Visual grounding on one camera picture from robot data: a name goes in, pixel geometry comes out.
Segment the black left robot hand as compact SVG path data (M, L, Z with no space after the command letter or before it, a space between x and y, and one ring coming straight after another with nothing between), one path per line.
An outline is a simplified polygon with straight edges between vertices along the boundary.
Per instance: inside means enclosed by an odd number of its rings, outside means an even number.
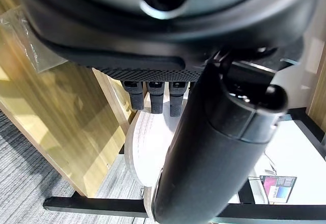
M120 80L193 87L151 203L158 223L206 223L242 188L287 111L272 85L318 0L21 0L37 38Z

